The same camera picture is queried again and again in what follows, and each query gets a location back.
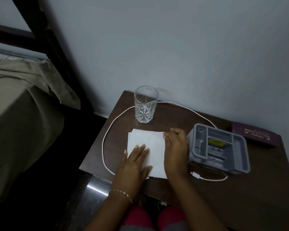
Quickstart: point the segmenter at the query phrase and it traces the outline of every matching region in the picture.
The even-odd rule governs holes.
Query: hand
[[[141,147],[135,146],[127,158],[127,151],[124,151],[123,159],[119,169],[113,179],[111,189],[118,189],[126,192],[133,199],[138,194],[143,182],[145,181],[152,166],[147,166],[141,170],[141,166],[149,154],[149,148],[145,149],[143,144]]]
[[[187,176],[188,144],[184,130],[171,128],[165,139],[164,168],[168,180]]]

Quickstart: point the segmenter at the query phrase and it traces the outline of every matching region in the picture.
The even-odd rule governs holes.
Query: yellow sticker
[[[222,141],[214,140],[214,139],[209,139],[209,143],[213,143],[215,145],[222,146],[222,147],[227,144],[227,143],[224,143]]]

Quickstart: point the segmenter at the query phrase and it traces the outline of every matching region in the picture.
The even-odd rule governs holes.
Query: wooden table
[[[111,122],[124,110],[134,105],[134,94],[124,91],[100,134],[93,143],[80,169],[112,182],[113,175],[102,162],[102,140]],[[227,130],[231,122],[202,114],[219,129]],[[130,109],[112,125],[104,144],[106,165],[116,172],[127,148],[127,134],[133,128],[164,132],[171,127],[187,133],[194,124],[210,125],[193,112],[167,103],[159,103],[153,120],[141,124],[135,119],[135,110]],[[289,230],[289,163],[283,146],[265,148],[247,143],[250,173],[230,175],[227,180],[210,182],[191,177],[191,181],[214,213],[227,227],[241,230]],[[220,179],[221,176],[203,169],[193,168],[202,177]],[[150,178],[142,192],[161,201],[180,206],[168,180]]]

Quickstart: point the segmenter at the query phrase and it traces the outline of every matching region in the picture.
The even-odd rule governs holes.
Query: gray tray
[[[233,174],[249,173],[250,164],[243,136],[198,123],[187,139],[189,162],[195,161]]]

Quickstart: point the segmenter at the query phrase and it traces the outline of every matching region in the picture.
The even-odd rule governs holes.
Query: clear glass
[[[134,97],[136,119],[140,123],[148,123],[152,120],[158,103],[158,91],[151,86],[141,86],[136,89]]]

